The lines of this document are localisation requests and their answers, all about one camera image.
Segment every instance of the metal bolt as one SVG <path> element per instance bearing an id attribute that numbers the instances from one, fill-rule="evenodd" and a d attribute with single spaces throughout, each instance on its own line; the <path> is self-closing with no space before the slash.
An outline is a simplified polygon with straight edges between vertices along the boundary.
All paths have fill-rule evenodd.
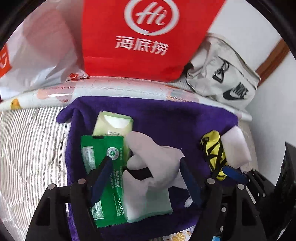
<path id="1" fill-rule="evenodd" d="M 49 184 L 47 188 L 48 188 L 49 190 L 52 190 L 52 189 L 55 188 L 55 184 L 53 184 L 53 183 L 52 183 L 52 184 Z"/>
<path id="2" fill-rule="evenodd" d="M 244 185 L 242 185 L 242 184 L 237 184 L 237 187 L 238 187 L 238 189 L 240 189 L 240 190 L 244 190 Z"/>
<path id="3" fill-rule="evenodd" d="M 84 184 L 86 182 L 86 180 L 84 178 L 81 178 L 78 180 L 78 184 Z"/>
<path id="4" fill-rule="evenodd" d="M 207 179 L 207 183 L 208 183 L 208 184 L 214 184 L 214 183 L 215 183 L 215 180 L 212 179 L 212 178 L 208 178 L 208 179 Z"/>

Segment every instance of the yellow duck print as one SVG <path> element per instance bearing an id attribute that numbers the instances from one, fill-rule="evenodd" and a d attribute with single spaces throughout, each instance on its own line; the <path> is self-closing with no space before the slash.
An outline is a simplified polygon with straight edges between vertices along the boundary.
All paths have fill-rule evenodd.
<path id="1" fill-rule="evenodd" d="M 11 101 L 10 109 L 12 109 L 12 110 L 21 109 L 20 103 L 18 102 L 18 99 L 14 99 L 13 101 Z"/>

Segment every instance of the purple cloth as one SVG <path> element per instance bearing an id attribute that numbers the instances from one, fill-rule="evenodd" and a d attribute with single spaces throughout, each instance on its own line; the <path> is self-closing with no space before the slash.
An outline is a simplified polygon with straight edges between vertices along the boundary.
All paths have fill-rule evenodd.
<path id="1" fill-rule="evenodd" d="M 210 169 L 200 150 L 202 136 L 212 130 L 224 134 L 238 124 L 235 115 L 227 110 L 194 102 L 173 102 L 123 97 L 84 96 L 74 100 L 57 116 L 58 123 L 72 119 L 68 135 L 65 161 L 68 185 L 86 176 L 81 156 L 80 137 L 91 135 L 100 111 L 110 111 L 131 116 L 133 131 L 150 136 L 158 145 L 180 149 L 205 177 Z M 200 211 L 196 205 L 189 208 L 184 203 L 187 190 L 169 189 L 173 208 L 171 215 L 154 216 L 137 223 L 126 223 L 101 228 L 106 241 L 143 241 L 187 229 L 196 224 Z M 71 233 L 78 240 L 70 209 Z"/>

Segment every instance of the white plastic bag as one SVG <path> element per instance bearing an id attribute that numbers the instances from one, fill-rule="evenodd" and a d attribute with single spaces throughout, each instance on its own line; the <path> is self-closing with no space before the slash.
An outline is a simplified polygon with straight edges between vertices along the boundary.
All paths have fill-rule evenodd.
<path id="1" fill-rule="evenodd" d="M 222 36 L 208 34 L 191 64 L 186 81 L 198 94 L 239 110 L 253 99 L 260 77 Z"/>
<path id="2" fill-rule="evenodd" d="M 19 93 L 86 78 L 70 30 L 47 0 L 15 30 L 0 52 L 0 86 Z"/>

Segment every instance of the yellow and black pouch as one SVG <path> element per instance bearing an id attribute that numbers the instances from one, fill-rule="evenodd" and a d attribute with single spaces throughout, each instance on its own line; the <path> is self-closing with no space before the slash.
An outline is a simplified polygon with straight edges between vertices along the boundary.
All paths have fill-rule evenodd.
<path id="1" fill-rule="evenodd" d="M 222 172 L 222 167 L 227 164 L 225 152 L 218 131 L 211 131 L 205 134 L 200 141 L 205 160 L 209 163 L 212 177 L 223 181 L 226 175 Z"/>

